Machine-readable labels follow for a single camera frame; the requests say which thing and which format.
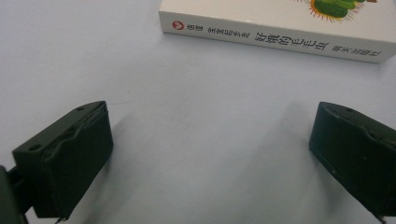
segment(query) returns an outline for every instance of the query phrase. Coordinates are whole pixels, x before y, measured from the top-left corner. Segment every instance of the dark green clamp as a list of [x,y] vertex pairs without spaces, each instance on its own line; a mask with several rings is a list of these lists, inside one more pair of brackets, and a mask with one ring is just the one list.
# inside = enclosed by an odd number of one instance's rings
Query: dark green clamp
[[80,106],[13,151],[16,167],[0,166],[0,220],[68,219],[113,149],[106,102]]
[[396,131],[341,105],[320,103],[309,147],[381,222],[396,216]]

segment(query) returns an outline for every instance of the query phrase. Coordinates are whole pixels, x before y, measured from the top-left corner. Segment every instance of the screw hole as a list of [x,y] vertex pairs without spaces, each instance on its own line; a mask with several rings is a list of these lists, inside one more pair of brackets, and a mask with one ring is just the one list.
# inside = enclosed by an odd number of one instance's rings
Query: screw hole
[[32,147],[29,147],[29,151],[36,151],[36,150],[38,150],[39,148],[41,148],[41,145],[39,145],[39,144],[37,144],[37,145],[34,145],[34,146],[32,146]]

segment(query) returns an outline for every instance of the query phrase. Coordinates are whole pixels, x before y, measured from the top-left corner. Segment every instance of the green fruit illustration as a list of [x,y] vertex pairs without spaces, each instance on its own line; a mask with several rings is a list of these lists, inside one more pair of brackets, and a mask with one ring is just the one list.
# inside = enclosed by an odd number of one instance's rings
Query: green fruit illustration
[[311,5],[312,14],[329,21],[351,19],[358,13],[364,2],[376,3],[376,0],[305,0]]

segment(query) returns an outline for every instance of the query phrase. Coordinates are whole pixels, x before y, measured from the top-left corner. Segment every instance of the book cover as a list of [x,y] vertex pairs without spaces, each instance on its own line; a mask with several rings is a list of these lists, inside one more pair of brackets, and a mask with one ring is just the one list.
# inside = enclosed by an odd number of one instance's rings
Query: book cover
[[391,0],[163,0],[163,31],[382,63],[396,54]]

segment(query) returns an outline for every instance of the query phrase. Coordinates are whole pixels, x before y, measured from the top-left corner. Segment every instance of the black plastic part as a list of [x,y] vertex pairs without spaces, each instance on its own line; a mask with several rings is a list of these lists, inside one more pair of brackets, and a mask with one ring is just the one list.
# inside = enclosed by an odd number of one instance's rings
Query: black plastic part
[[13,151],[17,166],[0,167],[0,222],[68,219],[113,149],[106,102],[80,106]]
[[24,212],[18,206],[11,179],[0,166],[0,223],[27,224]]
[[321,102],[309,147],[376,217],[396,216],[396,131],[351,108]]

